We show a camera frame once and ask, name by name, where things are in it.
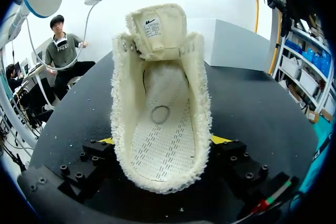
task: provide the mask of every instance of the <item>gray t-shirt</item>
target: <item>gray t-shirt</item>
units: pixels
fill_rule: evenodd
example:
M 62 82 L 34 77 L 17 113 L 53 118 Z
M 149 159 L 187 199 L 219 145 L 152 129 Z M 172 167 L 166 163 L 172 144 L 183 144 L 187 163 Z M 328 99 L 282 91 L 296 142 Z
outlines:
M 82 39 L 74 34 L 66 34 L 67 43 L 63 46 L 56 47 L 53 41 L 46 49 L 46 64 L 55 64 L 56 68 L 62 68 L 71 63 L 77 56 L 76 47 L 82 42 Z

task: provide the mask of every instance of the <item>white hose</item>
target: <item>white hose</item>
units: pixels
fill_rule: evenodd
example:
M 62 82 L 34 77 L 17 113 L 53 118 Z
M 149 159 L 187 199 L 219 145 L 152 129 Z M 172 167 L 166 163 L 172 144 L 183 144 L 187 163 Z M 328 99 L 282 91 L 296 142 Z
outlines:
M 96 2 L 96 3 L 91 7 L 91 9 L 90 9 L 90 11 L 89 11 L 89 13 L 88 13 L 88 16 L 87 16 L 87 18 L 86 18 L 86 23 L 85 23 L 85 30 L 84 30 L 84 38 L 83 38 L 83 41 L 85 41 L 86 30 L 87 30 L 87 27 L 88 27 L 88 21 L 89 21 L 90 13 L 91 13 L 92 9 L 93 9 L 99 2 L 101 2 L 101 1 L 103 1 L 103 0 L 100 0 L 100 1 Z M 42 61 L 42 59 L 40 59 L 40 57 L 37 55 L 37 53 L 36 53 L 36 51 L 35 51 L 35 48 L 34 48 L 34 45 L 33 45 L 33 41 L 32 41 L 32 36 L 31 36 L 31 34 L 30 34 L 28 18 L 27 18 L 27 27 L 28 27 L 28 34 L 29 34 L 30 44 L 32 45 L 33 52 L 34 52 L 34 54 L 36 55 L 36 58 L 42 63 L 43 66 L 45 66 L 46 68 L 50 68 L 50 69 L 52 69 L 52 70 L 64 70 L 64 69 L 67 69 L 67 68 L 71 67 L 73 64 L 76 63 L 76 61 L 77 61 L 77 59 L 78 59 L 80 53 L 82 52 L 83 47 L 80 47 L 79 52 L 78 52 L 76 58 L 75 58 L 72 62 L 70 62 L 68 65 L 66 65 L 65 67 L 61 67 L 61 68 L 53 68 L 53 67 L 51 67 L 51 66 L 45 64 L 45 63 Z

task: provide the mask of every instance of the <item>perforated insole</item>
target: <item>perforated insole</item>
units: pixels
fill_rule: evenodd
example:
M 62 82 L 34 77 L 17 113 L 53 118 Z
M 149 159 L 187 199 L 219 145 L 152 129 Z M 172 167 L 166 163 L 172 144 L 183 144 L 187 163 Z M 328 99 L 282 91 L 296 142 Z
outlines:
M 156 62 L 146 69 L 144 85 L 146 103 L 132 140 L 131 164 L 141 176 L 164 182 L 194 164 L 188 81 L 178 65 Z

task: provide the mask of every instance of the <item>man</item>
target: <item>man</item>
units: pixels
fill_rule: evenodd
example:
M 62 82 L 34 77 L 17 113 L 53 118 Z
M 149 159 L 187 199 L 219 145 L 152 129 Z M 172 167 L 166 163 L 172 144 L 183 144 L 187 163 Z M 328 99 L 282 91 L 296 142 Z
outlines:
M 20 74 L 17 80 L 14 79 L 14 75 L 15 75 L 15 66 L 13 64 L 10 64 L 6 68 L 6 78 L 12 92 L 14 92 L 15 89 L 19 87 L 23 81 L 22 74 Z
M 63 32 L 63 24 L 64 18 L 61 15 L 57 15 L 50 21 L 54 37 L 46 49 L 46 64 L 51 66 L 53 62 L 56 68 L 67 66 L 76 58 L 75 47 L 88 46 L 87 42 L 83 42 L 76 35 Z M 58 71 L 57 75 L 55 71 L 47 68 L 51 74 L 56 75 L 54 91 L 58 99 L 62 100 L 66 95 L 69 80 L 76 76 L 83 76 L 93 65 L 95 65 L 94 61 L 77 61 L 70 68 Z

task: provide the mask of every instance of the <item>table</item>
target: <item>table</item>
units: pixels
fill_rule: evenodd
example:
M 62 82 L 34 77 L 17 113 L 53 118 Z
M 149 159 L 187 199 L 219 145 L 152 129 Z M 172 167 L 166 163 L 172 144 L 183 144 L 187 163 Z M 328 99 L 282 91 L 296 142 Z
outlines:
M 46 100 L 46 102 L 48 103 L 48 105 L 53 108 L 53 106 L 51 105 L 51 103 L 49 102 L 48 98 L 47 98 L 47 95 L 44 91 L 44 88 L 42 86 L 42 83 L 41 83 L 41 78 L 40 78 L 40 73 L 45 69 L 46 67 L 43 66 L 43 65 L 40 65 L 39 67 L 37 67 L 33 72 L 29 73 L 27 76 L 24 77 L 24 80 L 27 80 L 27 79 L 30 79 L 30 78 L 33 78 L 35 76 L 36 80 L 37 80 L 37 83 L 38 85 L 40 86 L 40 89 L 41 89 L 41 92 L 43 94 L 43 97 L 44 99 Z
M 288 93 L 264 72 L 208 65 L 206 71 L 212 97 L 212 133 L 246 143 L 251 157 L 269 166 L 271 177 L 285 172 L 302 182 L 317 138 Z M 60 174 L 60 165 L 79 158 L 84 141 L 111 136 L 112 72 L 112 56 L 108 54 L 67 93 L 46 124 L 30 166 L 44 164 Z M 151 223 L 230 223 L 244 205 L 223 180 L 194 188 L 157 195 L 134 186 L 121 188 L 108 180 L 85 205 L 129 221 Z

